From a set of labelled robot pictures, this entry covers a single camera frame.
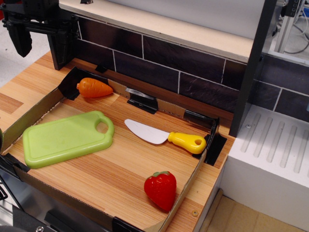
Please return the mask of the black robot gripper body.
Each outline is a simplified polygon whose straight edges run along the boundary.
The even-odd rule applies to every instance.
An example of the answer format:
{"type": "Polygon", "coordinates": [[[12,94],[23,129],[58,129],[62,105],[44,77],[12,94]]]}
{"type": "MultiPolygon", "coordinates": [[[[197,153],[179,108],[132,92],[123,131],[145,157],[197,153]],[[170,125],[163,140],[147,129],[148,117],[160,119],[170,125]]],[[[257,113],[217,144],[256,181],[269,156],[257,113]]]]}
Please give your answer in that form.
{"type": "Polygon", "coordinates": [[[6,0],[0,10],[9,32],[75,32],[75,15],[61,9],[58,0],[6,0]]]}

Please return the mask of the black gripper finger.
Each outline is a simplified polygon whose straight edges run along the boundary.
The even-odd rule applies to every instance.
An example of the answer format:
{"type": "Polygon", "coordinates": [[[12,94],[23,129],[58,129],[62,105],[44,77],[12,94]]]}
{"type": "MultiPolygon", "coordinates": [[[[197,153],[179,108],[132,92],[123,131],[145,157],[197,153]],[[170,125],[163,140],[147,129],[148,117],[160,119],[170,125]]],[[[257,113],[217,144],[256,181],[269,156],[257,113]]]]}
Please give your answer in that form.
{"type": "Polygon", "coordinates": [[[6,23],[6,28],[17,53],[23,58],[26,57],[32,49],[30,32],[24,24],[17,24],[11,21],[6,23]]]}
{"type": "Polygon", "coordinates": [[[60,70],[72,60],[72,39],[69,34],[63,30],[48,35],[47,38],[54,68],[60,70]]]}

